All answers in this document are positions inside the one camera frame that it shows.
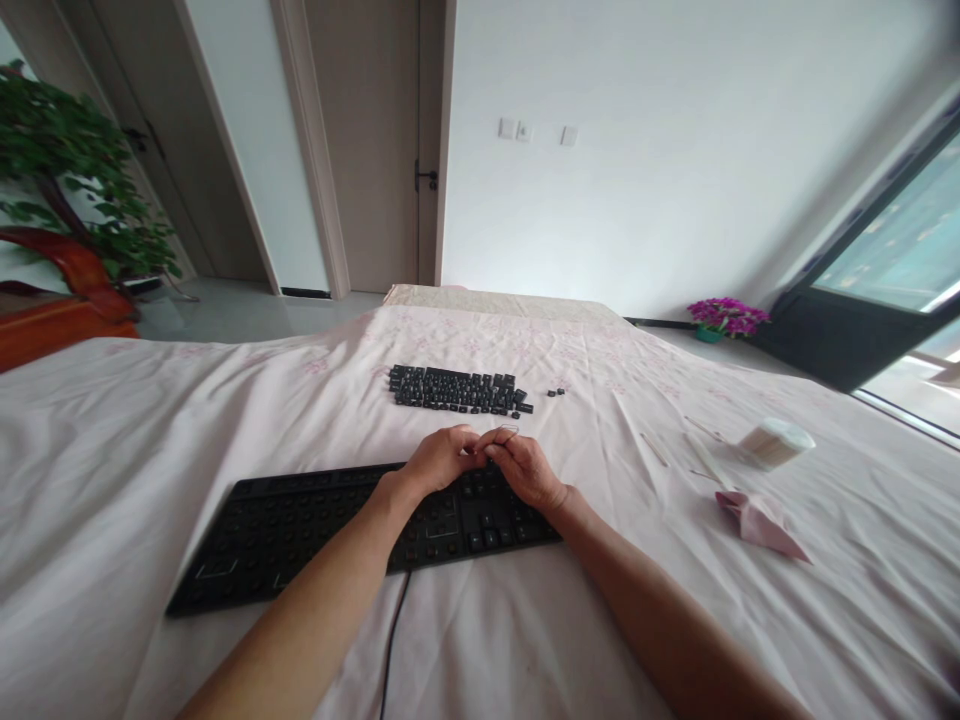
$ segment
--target wooden chair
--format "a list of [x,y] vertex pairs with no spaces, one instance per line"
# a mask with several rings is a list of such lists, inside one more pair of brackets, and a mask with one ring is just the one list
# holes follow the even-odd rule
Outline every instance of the wooden chair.
[[0,372],[92,337],[138,338],[134,307],[110,283],[94,253],[47,230],[0,227],[0,240],[53,262],[72,295],[20,282],[0,283]]

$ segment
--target person's right hand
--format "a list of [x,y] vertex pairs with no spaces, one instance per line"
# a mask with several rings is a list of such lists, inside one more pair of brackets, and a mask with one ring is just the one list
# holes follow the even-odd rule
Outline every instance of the person's right hand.
[[563,504],[569,488],[554,474],[543,450],[533,438],[507,428],[483,435],[474,452],[483,452],[503,471],[510,487],[527,505],[546,513]]

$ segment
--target finger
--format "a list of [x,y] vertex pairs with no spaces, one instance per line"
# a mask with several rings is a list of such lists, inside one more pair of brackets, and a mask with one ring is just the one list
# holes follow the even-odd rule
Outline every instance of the finger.
[[480,436],[480,439],[473,446],[473,449],[477,452],[483,450],[487,445],[496,442],[497,433],[500,432],[500,428],[494,428],[493,430],[488,430],[483,435]]
[[477,431],[474,430],[470,425],[456,425],[451,430],[451,438],[456,444],[457,452],[461,450],[467,450],[469,452],[476,452],[474,446],[477,444],[477,441],[480,439],[480,436],[477,434]]
[[511,445],[513,444],[513,443],[510,443],[510,440],[516,436],[517,436],[517,433],[515,430],[506,428],[503,425],[501,425],[498,428],[494,428],[493,430],[488,430],[487,432],[485,432],[483,436],[480,438],[480,441],[474,446],[474,450],[476,452],[480,452],[485,447],[491,444],[503,445],[506,447],[508,443]]
[[504,475],[507,475],[507,477],[521,477],[522,472],[520,470],[520,466],[517,465],[516,461],[513,459],[513,456],[508,450],[504,449],[503,446],[487,445],[483,452],[500,466],[500,469],[503,471]]
[[457,465],[460,466],[460,474],[478,470],[487,465],[487,456],[483,453],[474,453],[471,455],[458,455]]
[[507,443],[504,447],[510,450],[510,454],[517,463],[523,465],[533,457],[533,451],[530,447],[535,442],[533,438],[514,435],[511,440],[512,442]]

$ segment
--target purple flowers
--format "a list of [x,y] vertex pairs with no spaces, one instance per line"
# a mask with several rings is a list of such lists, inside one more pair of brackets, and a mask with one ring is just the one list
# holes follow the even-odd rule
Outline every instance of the purple flowers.
[[730,337],[753,335],[757,325],[770,322],[770,316],[733,298],[710,298],[690,305],[693,321],[707,330]]

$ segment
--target red wooden armrest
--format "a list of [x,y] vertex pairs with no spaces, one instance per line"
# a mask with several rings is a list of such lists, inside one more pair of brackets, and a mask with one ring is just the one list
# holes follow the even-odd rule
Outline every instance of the red wooden armrest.
[[105,320],[133,315],[133,306],[110,284],[100,258],[73,238],[38,228],[0,227],[0,240],[35,250],[54,263],[70,291],[89,300]]

